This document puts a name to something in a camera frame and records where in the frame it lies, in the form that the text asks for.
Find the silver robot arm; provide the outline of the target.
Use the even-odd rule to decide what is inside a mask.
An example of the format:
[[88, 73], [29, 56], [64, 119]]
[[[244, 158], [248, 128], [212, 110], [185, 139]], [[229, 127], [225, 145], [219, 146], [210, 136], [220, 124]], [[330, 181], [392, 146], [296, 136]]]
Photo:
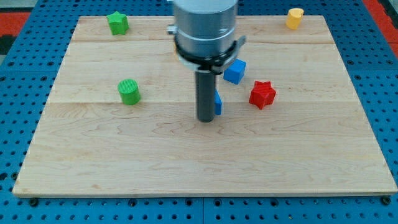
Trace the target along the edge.
[[196, 72], [224, 72], [246, 42], [246, 36], [235, 36], [237, 11], [237, 0], [175, 0], [167, 32], [179, 60]]

